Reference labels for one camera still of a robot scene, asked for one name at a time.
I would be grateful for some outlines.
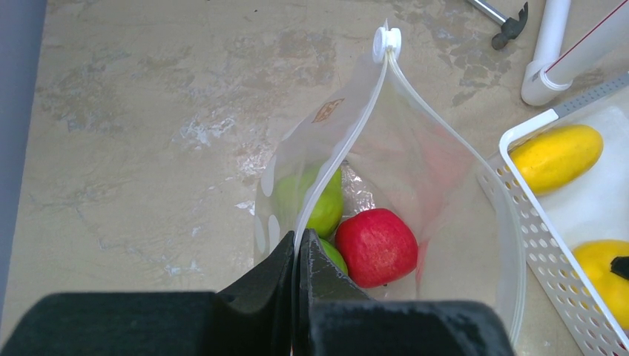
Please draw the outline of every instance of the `red apple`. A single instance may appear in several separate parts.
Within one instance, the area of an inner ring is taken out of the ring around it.
[[[411,229],[392,211],[367,210],[338,226],[335,243],[362,288],[398,280],[417,267],[418,245]]]

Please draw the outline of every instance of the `hammer head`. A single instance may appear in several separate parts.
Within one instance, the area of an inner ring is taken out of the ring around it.
[[[500,26],[501,32],[492,38],[492,48],[494,50],[501,50],[507,45],[509,40],[516,39],[520,35],[529,18],[528,2],[525,2],[524,7],[519,11],[518,18],[519,20],[509,17]]]

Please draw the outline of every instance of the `red line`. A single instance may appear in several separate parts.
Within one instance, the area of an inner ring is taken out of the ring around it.
[[[549,71],[549,70],[553,69],[553,67],[555,67],[555,65],[556,65],[557,63],[559,63],[559,62],[560,62],[560,61],[561,61],[561,60],[562,60],[565,56],[567,56],[570,52],[572,52],[572,50],[573,50],[573,49],[575,49],[575,48],[576,48],[576,46],[578,46],[578,45],[579,45],[581,42],[583,42],[583,41],[584,41],[584,40],[585,40],[585,39],[586,39],[589,35],[591,35],[591,34],[592,34],[592,32],[594,32],[597,28],[599,28],[599,27],[603,24],[603,22],[607,21],[607,19],[609,19],[609,18],[610,18],[610,17],[611,17],[611,16],[612,16],[612,15],[613,15],[616,11],[618,11],[618,10],[622,7],[622,5],[624,5],[625,3],[627,3],[627,1],[629,1],[629,0],[624,0],[623,2],[621,2],[621,3],[620,3],[620,5],[618,5],[618,7],[617,7],[617,8],[613,9],[613,11],[612,11],[609,15],[605,16],[605,18],[604,18],[604,19],[602,19],[602,21],[600,21],[598,25],[594,26],[594,28],[593,28],[592,30],[590,30],[590,32],[588,32],[585,36],[583,36],[583,38],[582,38],[582,39],[580,39],[580,40],[579,40],[579,41],[578,41],[578,42],[577,42],[574,46],[572,46],[572,47],[571,47],[571,49],[569,49],[566,53],[564,53],[561,57],[559,57],[559,59],[557,59],[557,60],[555,61],[555,63],[553,63],[553,65],[551,65],[548,69],[546,69],[545,73],[548,73],[548,71]]]

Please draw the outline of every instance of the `marble floor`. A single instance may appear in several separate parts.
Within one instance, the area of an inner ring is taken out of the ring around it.
[[[564,48],[618,3],[573,1]],[[417,92],[489,156],[542,110],[519,95],[544,1],[529,6],[498,52],[497,25],[464,0],[49,0],[0,343],[55,291],[217,290],[248,271],[276,144],[385,18]],[[628,62],[623,44],[562,98]],[[580,353],[530,272],[517,350]]]

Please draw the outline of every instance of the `hammer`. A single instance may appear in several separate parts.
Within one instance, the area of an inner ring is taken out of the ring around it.
[[[492,38],[492,47],[494,50],[501,50],[507,45],[511,39],[516,39],[529,18],[529,3],[525,2],[522,10],[518,12],[519,20],[512,17],[505,17],[500,11],[483,0],[467,0],[477,9],[489,16],[494,22],[500,25],[500,33]]]

